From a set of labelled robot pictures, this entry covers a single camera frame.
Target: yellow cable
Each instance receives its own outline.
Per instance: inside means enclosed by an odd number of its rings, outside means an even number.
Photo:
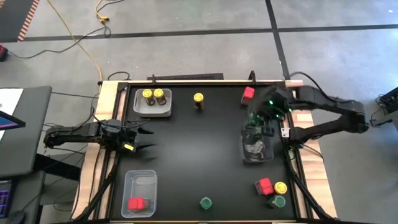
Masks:
[[[63,20],[62,16],[59,14],[59,12],[56,10],[56,8],[54,7],[54,5],[51,3],[51,0],[47,0],[47,2],[48,2],[48,3],[50,4],[50,6],[54,9],[54,11],[57,13],[57,15],[58,15],[58,17],[61,19],[63,25],[65,25],[65,27],[67,28],[67,30],[68,30],[70,36],[72,37],[73,41],[75,41],[75,43],[76,43],[77,45],[79,45],[79,47],[86,53],[86,55],[87,55],[87,56],[90,58],[90,60],[94,63],[94,65],[95,65],[95,67],[97,68],[98,73],[99,73],[99,80],[102,81],[103,78],[102,78],[102,72],[101,72],[100,66],[98,66],[98,64],[97,64],[97,63],[95,62],[95,60],[91,57],[91,55],[90,55],[90,54],[83,48],[83,46],[81,46],[80,43],[74,38],[74,36],[73,36],[72,32],[70,31],[70,29],[69,29],[67,23]]]
[[[105,23],[106,21],[109,20],[109,18],[108,18],[107,16],[101,16],[101,15],[98,13],[98,6],[100,6],[100,4],[101,4],[102,1],[103,1],[103,0],[99,0],[99,1],[98,1],[97,5],[96,5],[95,8],[94,8],[94,11],[95,11],[95,14],[99,17],[99,21],[101,21],[101,23]]]

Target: wooden table frame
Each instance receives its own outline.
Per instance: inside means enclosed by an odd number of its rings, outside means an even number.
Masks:
[[[258,80],[258,83],[272,83],[272,82],[282,82],[283,80]],[[134,83],[134,84],[148,84],[152,81],[105,81],[102,83],[101,91],[99,94],[99,99],[96,108],[96,117],[98,119],[111,119],[114,111],[114,104],[116,100],[116,94],[118,92],[119,83]],[[159,80],[157,83],[247,83],[250,85],[251,80]],[[303,82],[301,80],[287,80],[285,81],[286,86],[302,86]],[[117,119],[122,118],[123,106],[125,99],[125,91],[121,92],[119,109],[117,113]],[[293,111],[292,112],[294,126],[307,128],[313,126],[312,116],[309,111]],[[287,121],[284,121],[284,126],[288,127]],[[307,143],[310,147],[320,152],[320,147],[317,140],[309,140]],[[105,150],[100,149],[98,144],[90,143],[85,156],[85,161],[83,167],[81,168],[80,177],[80,188],[78,197],[75,200],[75,212],[72,218],[76,218],[83,211],[83,209],[88,205],[88,202],[93,198],[98,190],[100,184],[101,171],[103,170],[104,155]],[[114,162],[115,153],[112,152],[108,161],[107,174]],[[300,150],[300,157],[302,160],[302,167],[304,171],[305,180],[307,183],[307,188],[315,198],[315,200],[322,206],[322,208],[331,216],[336,217],[336,210],[333,203],[333,198],[331,196],[328,178],[326,176],[325,166],[322,159],[305,149]],[[297,170],[297,163],[295,159],[292,161],[294,168]],[[299,188],[295,186],[295,191],[298,198],[298,208],[300,210],[300,215],[302,218],[307,218],[305,201],[303,195]],[[109,198],[109,187],[103,195],[98,218],[105,218],[106,208]]]

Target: yellow can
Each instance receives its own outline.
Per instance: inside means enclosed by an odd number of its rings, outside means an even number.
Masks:
[[[145,101],[149,106],[152,106],[155,104],[155,99],[152,97],[152,90],[146,89],[142,91],[142,96],[145,98]]]
[[[205,97],[201,93],[196,93],[193,96],[193,100],[195,101],[195,109],[196,110],[202,110],[203,109],[203,100]]]
[[[157,100],[159,105],[165,105],[166,104],[166,97],[164,97],[164,92],[162,89],[156,89],[154,91],[154,97]]]
[[[287,186],[283,182],[276,182],[274,189],[278,194],[285,194],[287,192]]]

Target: green lid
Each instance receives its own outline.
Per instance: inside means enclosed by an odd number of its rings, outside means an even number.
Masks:
[[[200,200],[200,206],[204,209],[204,210],[208,210],[211,205],[213,203],[211,202],[210,198],[208,197],[204,197]]]
[[[269,203],[274,208],[283,208],[286,204],[286,199],[283,196],[277,195],[272,197]]]

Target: yellow lid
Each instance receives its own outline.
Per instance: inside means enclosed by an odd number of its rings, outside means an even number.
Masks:
[[[283,182],[276,182],[274,189],[278,194],[285,194],[287,191],[287,186]]]
[[[195,100],[195,102],[197,102],[197,103],[200,103],[200,102],[203,102],[203,99],[204,99],[205,97],[203,96],[203,94],[201,94],[201,93],[197,93],[197,94],[195,94],[194,96],[193,96],[193,100]]]
[[[162,97],[162,96],[163,96],[163,90],[162,90],[162,89],[156,89],[156,90],[154,91],[154,96],[155,96],[156,98]]]
[[[146,89],[146,90],[142,91],[142,96],[143,96],[144,98],[150,98],[150,97],[152,97],[152,90]]]

